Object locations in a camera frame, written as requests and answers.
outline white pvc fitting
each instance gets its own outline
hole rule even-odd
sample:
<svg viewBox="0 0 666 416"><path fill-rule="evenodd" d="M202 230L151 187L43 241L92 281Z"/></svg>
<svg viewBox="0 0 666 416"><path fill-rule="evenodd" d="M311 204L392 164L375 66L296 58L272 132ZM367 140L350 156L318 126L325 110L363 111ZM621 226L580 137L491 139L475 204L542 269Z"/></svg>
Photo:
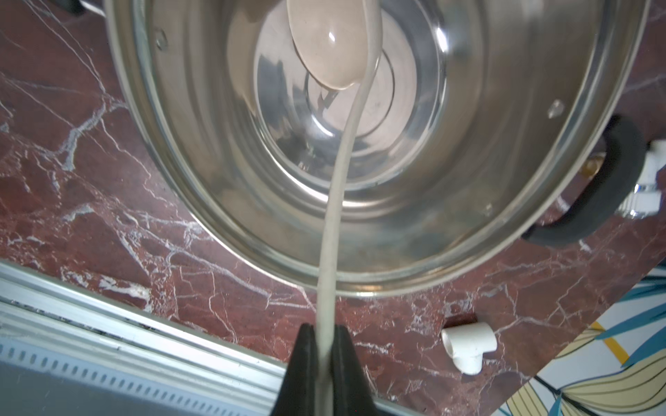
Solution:
<svg viewBox="0 0 666 416"><path fill-rule="evenodd" d="M484 362L483 354L498 348L495 333L486 322L443 329L442 342L456 368L469 375L480 373Z"/></svg>
<svg viewBox="0 0 666 416"><path fill-rule="evenodd" d="M657 173L666 165L666 140L653 140L645 154L641 176L636 185L643 189L627 195L617 208L625 218L640 219L656 215L661 208L661 191L657 187Z"/></svg>

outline spoon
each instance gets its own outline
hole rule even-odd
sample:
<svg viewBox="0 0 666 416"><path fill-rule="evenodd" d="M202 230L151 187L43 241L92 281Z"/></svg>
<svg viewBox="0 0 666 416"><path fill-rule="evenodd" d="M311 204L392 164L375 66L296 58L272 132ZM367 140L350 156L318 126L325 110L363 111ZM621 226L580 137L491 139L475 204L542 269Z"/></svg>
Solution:
<svg viewBox="0 0 666 416"><path fill-rule="evenodd" d="M287 0L287 13L301 61L320 84L345 89L360 81L333 167L319 259L315 336L320 371L315 409L317 416L324 416L333 414L333 382L330 372L323 370L330 368L334 338L344 187L358 123L382 52L382 11L379 0Z"/></svg>
<svg viewBox="0 0 666 416"><path fill-rule="evenodd" d="M361 82L368 59L363 1L287 0L287 14L296 51L321 85L344 90Z"/></svg>

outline marble countertop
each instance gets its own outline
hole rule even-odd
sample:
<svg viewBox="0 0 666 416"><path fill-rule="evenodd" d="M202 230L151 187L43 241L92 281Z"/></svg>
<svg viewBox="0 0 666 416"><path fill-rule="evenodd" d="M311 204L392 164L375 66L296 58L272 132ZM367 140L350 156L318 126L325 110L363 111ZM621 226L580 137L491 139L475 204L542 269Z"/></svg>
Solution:
<svg viewBox="0 0 666 416"><path fill-rule="evenodd" d="M659 0L618 106L647 140L666 137L664 39ZM315 293L237 260L169 190L123 100L102 18L0 2L0 56L0 258L288 359ZM664 256L666 210L612 218L562 249L517 241L429 290L342 299L337 320L379 396L428 415L488 415ZM474 319L499 348L480 375L461 376L439 332Z"/></svg>

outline leaf pattern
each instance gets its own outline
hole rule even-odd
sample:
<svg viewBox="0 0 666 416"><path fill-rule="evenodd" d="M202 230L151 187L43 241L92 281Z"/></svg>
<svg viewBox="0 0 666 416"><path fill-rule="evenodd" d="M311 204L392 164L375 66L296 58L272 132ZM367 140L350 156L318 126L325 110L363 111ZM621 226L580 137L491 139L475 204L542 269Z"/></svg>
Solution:
<svg viewBox="0 0 666 416"><path fill-rule="evenodd" d="M562 395L559 395L557 396L557 399L555 399L553 407L551 407L550 410L548 411L548 416L559 416L561 413L561 406L562 406Z"/></svg>
<svg viewBox="0 0 666 416"><path fill-rule="evenodd" d="M562 403L562 416L588 416L582 410L576 409L571 403L565 401Z"/></svg>
<svg viewBox="0 0 666 416"><path fill-rule="evenodd" d="M594 341L595 338L601 335L602 333L603 333L602 329L587 328L585 331L583 331L583 333L577 336L575 340L573 340L569 345L567 345L565 349L560 351L560 353L557 354L557 357L555 358L565 357L570 353L573 353L574 351L581 349L582 347Z"/></svg>
<svg viewBox="0 0 666 416"><path fill-rule="evenodd" d="M666 294L666 277L645 276L643 280L641 280L641 283L644 283L644 285L629 290L619 302Z"/></svg>
<svg viewBox="0 0 666 416"><path fill-rule="evenodd" d="M629 359L622 365L622 367L634 365L642 359L648 358L650 355L661 351L664 347L666 347L666 327L661 328L655 335L652 335L646 342L641 344L641 346L629 356Z"/></svg>
<svg viewBox="0 0 666 416"><path fill-rule="evenodd" d="M637 413L666 401L666 349L631 367L562 389L570 399L601 411Z"/></svg>
<svg viewBox="0 0 666 416"><path fill-rule="evenodd" d="M597 339L614 337L616 335L619 335L620 333L631 331L632 329L645 326L648 323L659 321L660 319L664 319L665 317L666 317L666 304L655 306L652 309L649 309L645 312L641 312L638 315L633 316L607 329L604 333L598 335Z"/></svg>
<svg viewBox="0 0 666 416"><path fill-rule="evenodd" d="M516 391L506 404L513 416L548 416L548 410L530 383Z"/></svg>

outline blue leaf print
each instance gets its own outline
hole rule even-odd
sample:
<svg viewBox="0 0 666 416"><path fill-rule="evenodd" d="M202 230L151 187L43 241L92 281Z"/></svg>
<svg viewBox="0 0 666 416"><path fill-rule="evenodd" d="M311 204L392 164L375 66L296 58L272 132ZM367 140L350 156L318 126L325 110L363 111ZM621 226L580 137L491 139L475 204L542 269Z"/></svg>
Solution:
<svg viewBox="0 0 666 416"><path fill-rule="evenodd" d="M632 329L640 328L648 323L659 321L666 317L666 304L655 306L654 308L641 312L638 315L620 322L619 324L607 329L604 333L597 335L595 339L606 339L631 331Z"/></svg>
<svg viewBox="0 0 666 416"><path fill-rule="evenodd" d="M655 335L643 343L636 351L629 356L629 359L622 365L622 367L629 367L636 364L644 358L661 351L666 348L666 327L661 328Z"/></svg>
<svg viewBox="0 0 666 416"><path fill-rule="evenodd" d="M619 300L619 302L626 302L627 300L634 300L640 298L646 298L648 296L656 296L661 294L666 294L666 279L659 278L663 280L663 283L650 283L646 286L640 286L638 288L633 288L629 290L626 295Z"/></svg>
<svg viewBox="0 0 666 416"><path fill-rule="evenodd" d="M559 395L557 396L557 399L555 400L553 407L551 407L550 410L548 411L548 416L560 416L562 414L561 406L562 406L562 395Z"/></svg>
<svg viewBox="0 0 666 416"><path fill-rule="evenodd" d="M641 279L641 283L646 283L646 282L656 282L656 283L666 283L666 276L650 276L647 275L644 278Z"/></svg>

